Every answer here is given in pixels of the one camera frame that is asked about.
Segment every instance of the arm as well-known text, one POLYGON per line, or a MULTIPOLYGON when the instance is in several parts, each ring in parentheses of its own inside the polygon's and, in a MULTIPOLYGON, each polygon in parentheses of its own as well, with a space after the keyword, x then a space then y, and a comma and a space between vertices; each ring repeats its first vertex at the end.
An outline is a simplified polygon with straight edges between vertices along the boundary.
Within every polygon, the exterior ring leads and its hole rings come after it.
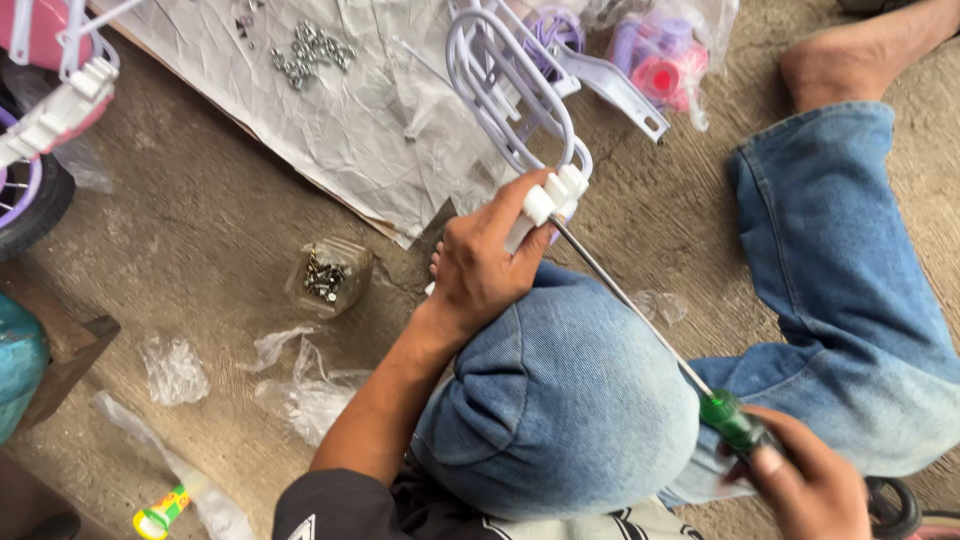
POLYGON ((393 483, 430 393, 467 341, 533 285, 552 231, 530 231, 514 255, 503 249, 523 198, 546 170, 503 186, 488 205, 450 220, 430 266, 433 294, 327 432, 311 471, 348 469, 393 483))

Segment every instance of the plastic wrap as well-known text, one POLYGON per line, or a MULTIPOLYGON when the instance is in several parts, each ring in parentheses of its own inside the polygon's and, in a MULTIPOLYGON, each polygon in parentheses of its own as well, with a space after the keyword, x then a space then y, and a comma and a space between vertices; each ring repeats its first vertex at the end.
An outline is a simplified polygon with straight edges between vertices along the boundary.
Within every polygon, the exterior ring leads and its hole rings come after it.
POLYGON ((264 380, 256 386, 254 396, 267 412, 289 423, 307 444, 320 446, 327 430, 370 373, 370 370, 359 369, 327 373, 320 351, 302 337, 293 379, 290 382, 264 380), (313 378, 311 371, 316 371, 313 378))
POLYGON ((150 399, 161 405, 194 404, 210 393, 210 381, 193 343, 179 337, 153 335, 140 344, 147 366, 150 399))
POLYGON ((256 349, 256 363, 237 364, 237 367, 244 371, 260 372, 276 364, 283 352, 283 345, 298 335, 313 333, 317 329, 313 327, 296 327, 288 331, 277 331, 268 333, 253 342, 256 349))
POLYGON ((643 290, 631 300, 648 321, 653 321, 659 314, 670 327, 684 320, 688 310, 686 298, 672 292, 643 290))
MULTIPOLYGON (((4 85, 13 94, 13 99, 23 112, 32 109, 41 99, 53 91, 43 79, 43 71, 25 65, 5 61, 3 66, 4 85)), ((112 193, 113 182, 100 161, 100 153, 83 134, 54 147, 54 158, 76 183, 77 187, 112 193)))
POLYGON ((708 72, 726 73, 724 58, 739 0, 653 0, 624 7, 607 50, 620 68, 660 112, 684 112, 698 131, 706 131, 705 95, 700 83, 708 72))
MULTIPOLYGON (((119 2, 90 4, 108 10, 119 2)), ((484 197, 464 205, 490 200, 494 188, 468 185, 478 174, 477 160, 496 152, 490 140, 446 83, 392 41, 403 38, 443 67, 450 26, 445 0, 266 2, 253 15, 247 38, 236 28, 235 4, 152 0, 115 23, 404 248, 454 192, 461 201, 484 197), (303 20, 351 45, 357 58, 347 72, 319 68, 316 84, 297 92, 272 66, 270 49, 286 50, 303 20)))
POLYGON ((167 467, 180 479, 193 504, 197 506, 197 514, 211 540, 253 540, 253 530, 247 514, 240 506, 204 473, 167 450, 143 420, 116 403, 107 390, 97 392, 90 399, 90 404, 114 425, 163 457, 167 467))
POLYGON ((370 287, 372 275, 370 250, 329 236, 300 248, 284 290, 297 306, 315 311, 322 319, 331 319, 360 299, 370 287), (339 273, 339 279, 327 282, 333 269, 339 273))

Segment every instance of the denim pants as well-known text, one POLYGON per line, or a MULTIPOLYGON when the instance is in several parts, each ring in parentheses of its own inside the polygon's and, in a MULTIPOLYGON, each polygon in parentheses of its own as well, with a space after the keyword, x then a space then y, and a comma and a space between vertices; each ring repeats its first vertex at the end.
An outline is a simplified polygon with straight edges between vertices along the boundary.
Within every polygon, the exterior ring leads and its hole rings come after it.
MULTIPOLYGON (((709 386, 799 418, 864 475, 890 477, 960 442, 960 359, 884 168, 893 119, 880 103, 838 104, 736 149, 740 238, 784 342, 690 362, 709 386)), ((700 503, 717 498, 730 463, 697 404, 639 317, 594 279, 544 263, 534 289, 461 352, 411 451, 506 519, 652 494, 700 503)))

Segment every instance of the bare foot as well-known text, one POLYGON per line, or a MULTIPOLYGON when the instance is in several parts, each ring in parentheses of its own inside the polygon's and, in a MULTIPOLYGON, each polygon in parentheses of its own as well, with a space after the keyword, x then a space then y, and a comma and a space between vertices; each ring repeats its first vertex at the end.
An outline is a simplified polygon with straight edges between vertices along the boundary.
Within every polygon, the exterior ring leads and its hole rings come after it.
POLYGON ((797 112, 883 97, 914 61, 960 30, 960 0, 922 0, 792 45, 780 72, 797 112))

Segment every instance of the screwdriver shaft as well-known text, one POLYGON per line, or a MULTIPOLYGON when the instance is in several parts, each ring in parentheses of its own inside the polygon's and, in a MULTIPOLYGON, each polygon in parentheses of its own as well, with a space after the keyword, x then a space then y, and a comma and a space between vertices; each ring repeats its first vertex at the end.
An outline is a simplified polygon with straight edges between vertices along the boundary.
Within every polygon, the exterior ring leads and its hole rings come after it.
POLYGON ((613 296, 615 296, 617 300, 619 300, 620 302, 624 303, 627 307, 630 308, 630 310, 632 310, 634 313, 639 315, 639 317, 643 319, 644 322, 647 323, 647 326, 650 327, 650 330, 653 331, 654 335, 657 337, 660 343, 662 343, 663 346, 666 347, 671 354, 673 354, 674 358, 677 359, 677 364, 680 366, 681 371, 683 371, 686 374, 687 378, 690 379, 691 382, 693 382, 693 385, 696 386, 701 392, 703 392, 705 396, 709 398, 713 398, 713 391, 710 390, 710 387, 707 386, 707 384, 703 382, 702 379, 700 379, 700 376, 697 375, 697 372, 693 371, 693 368, 691 368, 689 364, 687 364, 686 361, 683 358, 681 358, 679 354, 677 354, 677 351, 675 351, 674 348, 671 347, 669 343, 667 343, 666 339, 662 335, 660 335, 660 332, 658 332, 657 329, 654 328, 652 324, 650 324, 650 321, 648 321, 647 318, 643 316, 643 313, 641 313, 640 310, 634 305, 634 303, 630 300, 630 297, 628 297, 627 294, 623 292, 623 289, 621 289, 620 286, 616 284, 613 278, 610 277, 610 274, 608 274, 607 271, 604 270, 602 266, 600 266, 600 263, 597 262, 595 258, 593 258, 593 256, 587 251, 586 248, 584 248, 583 244, 581 244, 576 238, 573 237, 573 234, 571 234, 570 231, 566 228, 566 225, 564 225, 563 219, 558 218, 556 215, 550 215, 548 220, 550 221, 551 224, 553 224, 554 227, 557 228, 557 231, 560 231, 560 234, 564 238, 566 238, 566 241, 570 243, 573 249, 578 254, 580 254, 580 257, 582 257, 587 262, 587 265, 589 265, 589 267, 593 269, 593 272, 595 272, 596 275, 600 277, 600 280, 607 285, 607 288, 610 289, 610 291, 613 293, 613 296))

